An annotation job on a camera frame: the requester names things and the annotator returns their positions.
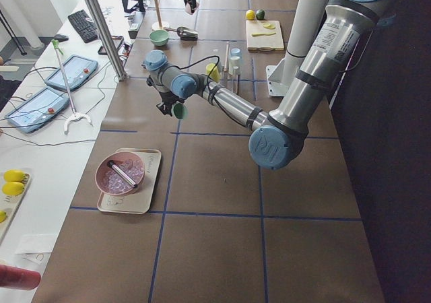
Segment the whole lemon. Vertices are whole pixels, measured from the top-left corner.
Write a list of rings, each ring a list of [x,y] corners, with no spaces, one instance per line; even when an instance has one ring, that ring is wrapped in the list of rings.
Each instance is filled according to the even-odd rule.
[[[254,20],[255,19],[255,12],[253,10],[247,10],[245,13],[245,18],[247,20]]]

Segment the yellow plastic knife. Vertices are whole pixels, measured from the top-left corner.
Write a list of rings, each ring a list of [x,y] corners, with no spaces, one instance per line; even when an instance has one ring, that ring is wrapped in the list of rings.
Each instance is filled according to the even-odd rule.
[[[252,37],[259,37],[259,36],[273,36],[276,32],[253,32],[251,33]]]

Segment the aluminium frame post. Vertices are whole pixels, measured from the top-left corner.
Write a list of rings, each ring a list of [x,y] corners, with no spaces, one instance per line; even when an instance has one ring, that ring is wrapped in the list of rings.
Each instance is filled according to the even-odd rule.
[[[105,48],[108,59],[111,65],[113,66],[114,71],[118,77],[118,80],[123,81],[127,79],[127,73],[124,70],[123,63],[117,52],[117,48],[115,47],[113,39],[111,38],[108,25],[106,24],[106,21],[102,13],[102,10],[100,8],[100,4],[98,0],[84,0],[84,1],[86,2],[86,5],[92,16],[92,19],[96,24],[96,27],[100,35],[100,39]]]

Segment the green cup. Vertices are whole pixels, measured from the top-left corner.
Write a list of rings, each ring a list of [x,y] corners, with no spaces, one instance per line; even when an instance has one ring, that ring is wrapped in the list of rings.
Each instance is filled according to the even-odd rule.
[[[178,120],[185,120],[188,117],[188,110],[187,107],[182,104],[177,102],[173,107],[172,107],[172,111],[173,111],[173,115],[178,119]]]

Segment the wooden cutting board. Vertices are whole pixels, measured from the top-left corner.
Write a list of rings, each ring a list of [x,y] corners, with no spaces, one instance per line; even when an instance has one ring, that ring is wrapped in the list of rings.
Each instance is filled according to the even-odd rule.
[[[279,21],[247,20],[246,45],[249,51],[284,50],[284,40]]]

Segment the pink bowl with ice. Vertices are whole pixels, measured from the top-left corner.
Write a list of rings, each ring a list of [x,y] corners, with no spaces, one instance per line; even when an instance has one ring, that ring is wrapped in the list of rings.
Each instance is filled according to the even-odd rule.
[[[128,195],[137,191],[145,176],[145,164],[131,151],[120,151],[105,158],[95,173],[96,186],[107,195]]]

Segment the metal scoop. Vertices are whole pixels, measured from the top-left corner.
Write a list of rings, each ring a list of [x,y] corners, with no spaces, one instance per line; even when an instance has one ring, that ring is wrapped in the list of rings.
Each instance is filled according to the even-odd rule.
[[[165,30],[175,32],[181,40],[197,41],[198,33],[190,28],[179,26],[177,28],[164,27]]]

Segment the pink cup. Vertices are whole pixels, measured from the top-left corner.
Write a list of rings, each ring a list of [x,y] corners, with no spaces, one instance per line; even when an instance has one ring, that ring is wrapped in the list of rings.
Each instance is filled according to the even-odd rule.
[[[196,11],[196,9],[198,8],[199,4],[194,2],[194,3],[186,3],[185,4],[185,11],[187,14],[192,15],[194,14],[194,12]]]

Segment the white reacher grabber tool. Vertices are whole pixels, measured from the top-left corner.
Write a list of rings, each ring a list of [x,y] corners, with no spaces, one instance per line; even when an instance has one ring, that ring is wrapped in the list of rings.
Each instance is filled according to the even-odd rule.
[[[60,71],[61,71],[61,74],[62,74],[62,77],[63,77],[63,82],[64,82],[65,87],[66,87],[66,92],[67,92],[67,95],[69,97],[69,103],[70,103],[70,107],[71,107],[71,111],[72,111],[72,114],[69,116],[69,118],[66,119],[66,121],[65,121],[65,123],[63,125],[64,134],[67,135],[69,133],[69,125],[72,122],[77,122],[77,121],[80,121],[81,119],[86,119],[87,122],[90,125],[92,125],[92,120],[91,120],[91,118],[90,118],[90,116],[88,114],[76,111],[75,103],[73,101],[73,98],[72,98],[72,95],[71,95],[71,90],[70,90],[70,87],[69,87],[69,81],[67,79],[67,74],[65,72],[65,68],[64,68],[63,62],[61,60],[61,56],[60,56],[60,55],[63,55],[63,52],[59,48],[59,41],[55,40],[55,39],[52,39],[51,43],[53,45],[53,48],[55,50],[55,54],[57,56],[57,60],[58,60],[58,63],[59,63],[59,68],[60,68]]]

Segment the metal tongs in bowl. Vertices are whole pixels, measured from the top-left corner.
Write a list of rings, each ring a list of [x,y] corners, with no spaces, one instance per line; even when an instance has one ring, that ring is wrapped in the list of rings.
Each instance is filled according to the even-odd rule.
[[[136,189],[138,187],[138,184],[126,172],[124,172],[119,166],[117,166],[114,161],[109,160],[107,162],[107,166],[110,169],[114,170],[132,188]]]

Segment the green bowl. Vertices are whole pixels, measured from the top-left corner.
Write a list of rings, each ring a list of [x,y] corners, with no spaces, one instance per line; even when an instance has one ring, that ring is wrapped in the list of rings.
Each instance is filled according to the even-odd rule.
[[[149,39],[155,46],[165,46],[169,41],[169,33],[166,30],[154,30]]]

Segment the black keyboard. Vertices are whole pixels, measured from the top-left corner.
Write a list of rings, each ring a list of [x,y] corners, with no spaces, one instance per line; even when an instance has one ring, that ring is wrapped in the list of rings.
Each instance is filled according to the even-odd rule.
[[[93,21],[90,21],[90,17],[86,11],[83,9],[79,10],[68,15],[67,18],[72,27],[85,43],[89,43],[98,39],[96,25]]]

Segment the far teach pendant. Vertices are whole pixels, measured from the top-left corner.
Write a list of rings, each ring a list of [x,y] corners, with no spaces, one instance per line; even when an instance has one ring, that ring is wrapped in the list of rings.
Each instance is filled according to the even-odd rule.
[[[98,62],[79,55],[71,55],[64,63],[63,67],[69,84],[69,89],[74,91],[84,85],[98,68]],[[45,80],[45,84],[56,90],[66,92],[61,69],[57,68]]]

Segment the red cylinder bottle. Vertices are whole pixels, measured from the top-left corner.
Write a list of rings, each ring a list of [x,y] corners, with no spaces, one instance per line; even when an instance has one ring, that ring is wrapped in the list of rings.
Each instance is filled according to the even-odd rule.
[[[1,265],[1,287],[15,290],[33,290],[41,280],[37,271]]]

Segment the lemon slice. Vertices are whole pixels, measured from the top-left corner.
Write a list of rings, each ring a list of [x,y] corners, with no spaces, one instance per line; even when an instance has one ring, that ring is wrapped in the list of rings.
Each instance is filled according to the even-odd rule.
[[[273,30],[275,29],[275,26],[269,22],[262,22],[261,23],[262,27],[268,29],[268,30]]]

